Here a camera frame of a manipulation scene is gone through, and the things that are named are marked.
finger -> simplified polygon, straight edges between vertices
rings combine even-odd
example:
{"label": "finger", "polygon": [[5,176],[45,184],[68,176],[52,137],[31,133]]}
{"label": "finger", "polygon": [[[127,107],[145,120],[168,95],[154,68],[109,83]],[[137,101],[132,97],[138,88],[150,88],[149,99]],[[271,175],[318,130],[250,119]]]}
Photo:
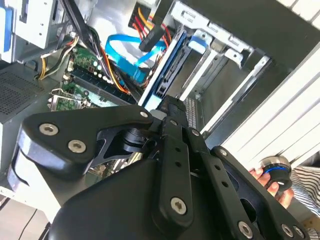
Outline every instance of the finger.
{"label": "finger", "polygon": [[291,203],[292,198],[294,197],[294,191],[289,188],[288,190],[285,190],[282,194],[282,196],[279,198],[279,203],[287,209]]}
{"label": "finger", "polygon": [[259,179],[263,173],[263,169],[262,168],[258,168],[256,170],[252,170],[250,171],[251,175],[255,178],[255,179]]}
{"label": "finger", "polygon": [[262,175],[262,177],[260,177],[258,179],[258,182],[262,185],[265,186],[270,180],[270,174],[269,173],[265,173]]}
{"label": "finger", "polygon": [[271,186],[268,188],[268,192],[274,197],[279,190],[279,184],[277,182],[273,182]]}

bolt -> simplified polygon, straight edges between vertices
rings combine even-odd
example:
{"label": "bolt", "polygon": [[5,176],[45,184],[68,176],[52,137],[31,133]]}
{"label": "bolt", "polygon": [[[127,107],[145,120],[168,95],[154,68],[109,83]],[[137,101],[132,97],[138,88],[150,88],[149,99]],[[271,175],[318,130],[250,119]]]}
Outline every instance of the bolt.
{"label": "bolt", "polygon": [[39,126],[39,130],[42,134],[47,136],[54,136],[59,132],[56,125],[50,123],[43,123]]}
{"label": "bolt", "polygon": [[223,149],[220,149],[219,152],[223,155],[223,156],[227,156],[227,152]]}
{"label": "bolt", "polygon": [[178,125],[178,123],[176,123],[175,121],[173,121],[173,120],[170,120],[170,123],[172,123],[173,125],[175,125],[175,126],[177,126]]}
{"label": "bolt", "polygon": [[144,111],[141,111],[140,112],[140,115],[144,118],[147,118],[148,117],[148,114],[146,114]]}
{"label": "bolt", "polygon": [[285,234],[287,234],[290,238],[294,237],[294,233],[291,231],[291,229],[285,225],[285,224],[281,224],[282,230],[285,232]]}
{"label": "bolt", "polygon": [[246,224],[244,221],[240,221],[238,223],[238,227],[240,232],[247,238],[247,239],[252,239],[254,234],[251,230],[251,228],[249,227],[248,224]]}
{"label": "bolt", "polygon": [[76,153],[76,154],[82,154],[87,146],[83,141],[80,140],[71,140],[68,143],[68,148],[71,150],[71,152]]}
{"label": "bolt", "polygon": [[199,135],[200,135],[199,132],[198,132],[197,130],[195,130],[195,129],[192,129],[192,133],[193,133],[194,135],[196,135],[196,136],[199,136]]}
{"label": "bolt", "polygon": [[173,197],[170,201],[171,203],[171,208],[180,215],[184,215],[187,212],[187,206],[182,199],[178,197]]}
{"label": "bolt", "polygon": [[303,239],[305,238],[305,235],[300,228],[298,228],[297,226],[293,226],[293,229],[300,235],[300,237],[302,237]]}

striped shirt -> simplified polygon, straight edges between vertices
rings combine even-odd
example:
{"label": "striped shirt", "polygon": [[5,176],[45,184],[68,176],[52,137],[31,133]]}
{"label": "striped shirt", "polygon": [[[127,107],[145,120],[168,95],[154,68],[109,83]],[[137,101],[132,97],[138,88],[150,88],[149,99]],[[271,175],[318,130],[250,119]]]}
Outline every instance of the striped shirt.
{"label": "striped shirt", "polygon": [[[320,218],[320,168],[299,166],[292,170],[294,197]],[[315,229],[308,229],[311,240],[320,240]]]}

black metal arm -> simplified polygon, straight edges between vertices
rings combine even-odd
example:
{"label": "black metal arm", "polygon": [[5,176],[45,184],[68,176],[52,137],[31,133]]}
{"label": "black metal arm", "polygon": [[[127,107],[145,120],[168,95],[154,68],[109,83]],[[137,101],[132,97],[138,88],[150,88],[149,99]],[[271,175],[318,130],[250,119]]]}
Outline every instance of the black metal arm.
{"label": "black metal arm", "polygon": [[[9,182],[30,186],[21,162],[34,164],[47,182],[70,185],[90,166],[139,152],[142,160],[71,196],[49,239],[309,239],[226,149],[209,152],[185,110],[166,97],[164,119],[137,105],[32,115],[21,126]],[[43,124],[58,132],[48,127],[44,134]]]}

blue ring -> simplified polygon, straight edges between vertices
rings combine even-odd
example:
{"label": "blue ring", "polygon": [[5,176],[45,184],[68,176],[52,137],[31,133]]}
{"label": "blue ring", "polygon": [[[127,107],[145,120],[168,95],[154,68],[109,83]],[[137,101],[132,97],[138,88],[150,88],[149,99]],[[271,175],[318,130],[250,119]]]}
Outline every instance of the blue ring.
{"label": "blue ring", "polygon": [[270,172],[270,171],[272,171],[272,170],[276,170],[276,169],[278,169],[278,170],[287,170],[285,167],[282,167],[282,166],[275,166],[275,167],[273,167],[273,168],[270,168],[270,169],[268,169],[264,174],[266,174],[266,173],[268,173],[268,172]]}

